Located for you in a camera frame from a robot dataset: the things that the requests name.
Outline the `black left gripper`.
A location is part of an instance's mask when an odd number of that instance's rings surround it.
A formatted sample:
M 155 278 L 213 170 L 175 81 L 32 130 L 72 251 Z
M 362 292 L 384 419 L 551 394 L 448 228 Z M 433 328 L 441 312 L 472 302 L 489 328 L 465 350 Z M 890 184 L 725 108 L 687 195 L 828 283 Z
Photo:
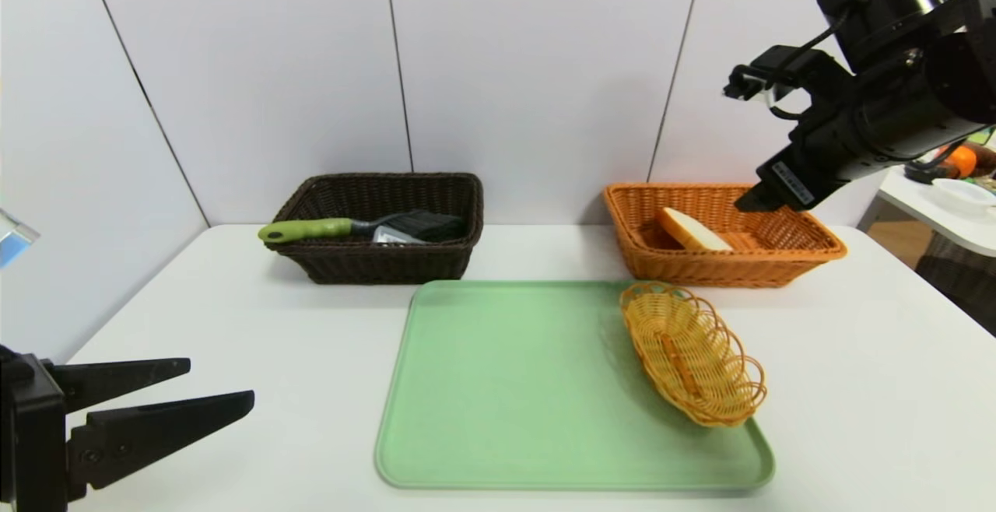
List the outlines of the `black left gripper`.
M 92 412 L 72 430 L 67 474 L 65 412 L 189 371 L 188 357 L 53 364 L 2 348 L 2 502 L 14 511 L 65 511 L 68 500 L 84 498 L 89 488 L 106 488 L 254 408 L 254 392 L 239 391 Z

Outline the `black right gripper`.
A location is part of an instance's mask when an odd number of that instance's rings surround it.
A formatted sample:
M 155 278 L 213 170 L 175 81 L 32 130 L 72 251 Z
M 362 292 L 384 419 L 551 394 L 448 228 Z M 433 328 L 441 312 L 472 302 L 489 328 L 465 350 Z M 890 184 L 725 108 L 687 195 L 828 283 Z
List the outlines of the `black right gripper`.
M 861 146 L 864 109 L 819 109 L 801 116 L 789 144 L 757 169 L 759 183 L 735 202 L 745 213 L 814 209 L 837 190 L 867 175 Z

